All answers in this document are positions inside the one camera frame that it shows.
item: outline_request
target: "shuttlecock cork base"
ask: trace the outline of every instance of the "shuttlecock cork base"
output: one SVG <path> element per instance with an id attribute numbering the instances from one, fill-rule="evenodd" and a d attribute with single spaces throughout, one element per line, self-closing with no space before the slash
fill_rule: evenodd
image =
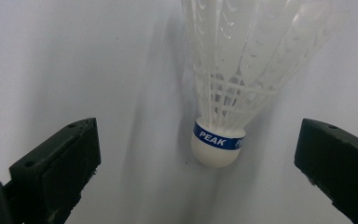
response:
<path id="1" fill-rule="evenodd" d="M 244 130 L 224 134 L 212 131 L 201 123 L 201 118 L 197 118 L 191 137 L 191 148 L 202 164 L 221 168 L 237 159 L 245 135 Z"/>

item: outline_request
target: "white wall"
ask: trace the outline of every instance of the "white wall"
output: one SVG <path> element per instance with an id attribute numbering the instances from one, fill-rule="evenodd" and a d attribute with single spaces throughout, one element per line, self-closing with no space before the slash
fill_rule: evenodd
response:
<path id="1" fill-rule="evenodd" d="M 103 164 L 67 223 L 350 223 L 293 161 L 303 118 L 358 135 L 358 1 L 225 169 L 190 152 L 187 48 L 179 0 L 0 1 L 0 180 L 65 124 L 96 117 Z"/>

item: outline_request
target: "black object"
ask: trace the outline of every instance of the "black object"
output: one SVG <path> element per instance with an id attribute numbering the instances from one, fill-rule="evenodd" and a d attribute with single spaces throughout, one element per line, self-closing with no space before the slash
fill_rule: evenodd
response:
<path id="1" fill-rule="evenodd" d="M 10 166 L 0 223 L 64 223 L 100 163 L 96 119 L 67 125 Z"/>
<path id="2" fill-rule="evenodd" d="M 358 137 L 336 126 L 304 119 L 295 165 L 339 211 L 358 224 Z"/>

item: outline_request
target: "shuttlecock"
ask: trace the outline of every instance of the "shuttlecock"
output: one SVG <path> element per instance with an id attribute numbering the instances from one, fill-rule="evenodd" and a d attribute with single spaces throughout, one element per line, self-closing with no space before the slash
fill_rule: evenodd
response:
<path id="1" fill-rule="evenodd" d="M 191 146 L 231 164 L 245 125 L 343 21 L 329 0 L 182 0 L 201 116 Z"/>

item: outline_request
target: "blue band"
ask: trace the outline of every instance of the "blue band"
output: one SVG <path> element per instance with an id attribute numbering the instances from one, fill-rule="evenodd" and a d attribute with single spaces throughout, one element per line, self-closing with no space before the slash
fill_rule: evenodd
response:
<path id="1" fill-rule="evenodd" d="M 196 122 L 194 125 L 193 133 L 205 144 L 212 147 L 218 147 L 225 150 L 236 150 L 242 146 L 242 138 L 226 138 L 214 133 L 210 133 L 205 129 L 201 128 Z"/>

